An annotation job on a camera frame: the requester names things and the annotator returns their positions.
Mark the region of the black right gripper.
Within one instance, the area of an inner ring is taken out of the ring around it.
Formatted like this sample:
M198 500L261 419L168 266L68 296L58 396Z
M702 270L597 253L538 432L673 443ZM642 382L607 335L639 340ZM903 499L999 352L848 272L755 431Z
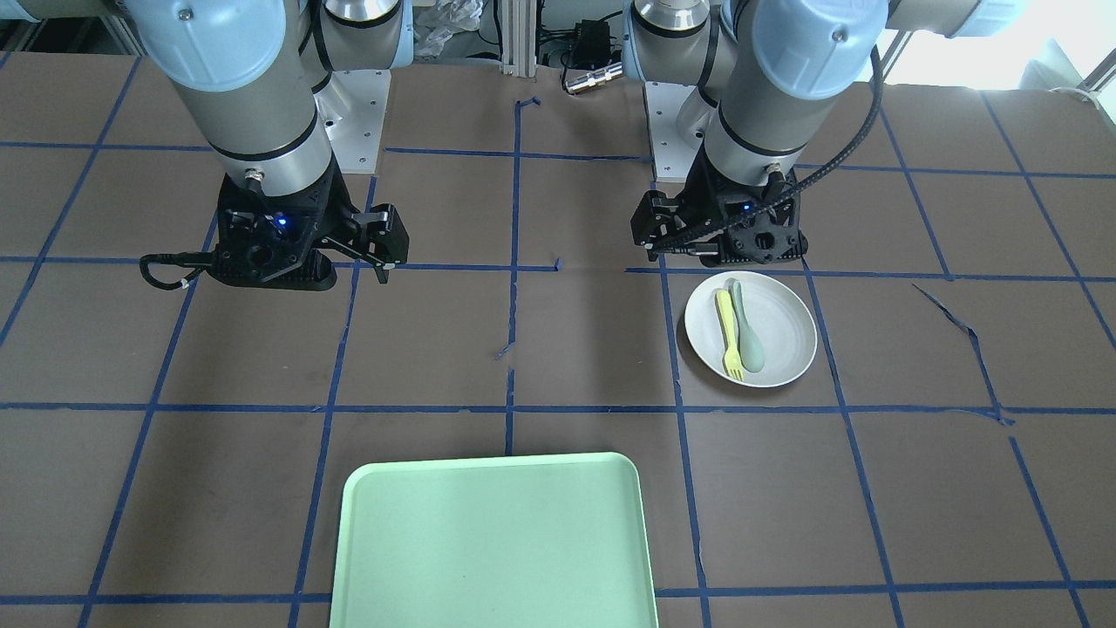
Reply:
M309 187L266 196L259 183L224 176L215 211L218 242L208 274L243 289L331 289L330 248L373 267L379 283L408 261L408 231L398 207L359 212L333 160Z

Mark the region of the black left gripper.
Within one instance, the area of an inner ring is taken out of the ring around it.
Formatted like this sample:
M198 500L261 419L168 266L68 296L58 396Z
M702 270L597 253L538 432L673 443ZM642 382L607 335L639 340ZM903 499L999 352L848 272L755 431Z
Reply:
M679 235L677 253L698 257L708 267L798 261L806 255L800 195L764 207L797 183L790 170L776 174L773 183L745 186L722 175L702 147L677 199L658 190L645 192L631 215L631 239L651 263L660 258L654 247Z

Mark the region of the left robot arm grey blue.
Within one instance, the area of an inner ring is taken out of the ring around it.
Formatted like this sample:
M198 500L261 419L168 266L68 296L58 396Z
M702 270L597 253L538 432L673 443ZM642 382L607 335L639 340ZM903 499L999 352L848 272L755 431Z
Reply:
M631 239L651 262L797 261L808 250L802 191L848 160L881 115L881 33L988 37L1022 11L1024 1L629 1L623 71L642 83L692 85L704 107L684 187L674 196L646 192ZM797 160L866 67L872 99L860 128L799 178Z

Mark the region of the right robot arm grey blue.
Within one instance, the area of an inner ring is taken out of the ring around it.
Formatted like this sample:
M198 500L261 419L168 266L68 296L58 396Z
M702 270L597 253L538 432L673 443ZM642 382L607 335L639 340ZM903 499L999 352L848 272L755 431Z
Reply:
M334 85L414 59L410 1L4 1L4 20L129 17L227 168L215 247L140 258L160 290L199 276L243 289L323 291L328 251L367 263L381 283L408 258L394 204L359 209L337 136L362 135L367 106Z

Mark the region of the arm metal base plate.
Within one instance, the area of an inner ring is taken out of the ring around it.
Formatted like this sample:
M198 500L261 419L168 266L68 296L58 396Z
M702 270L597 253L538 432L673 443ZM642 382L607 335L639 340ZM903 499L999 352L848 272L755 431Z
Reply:
M686 182L714 108L692 85L644 85L655 180Z
M343 174L375 174L391 86L387 69L331 73L316 91L319 118Z

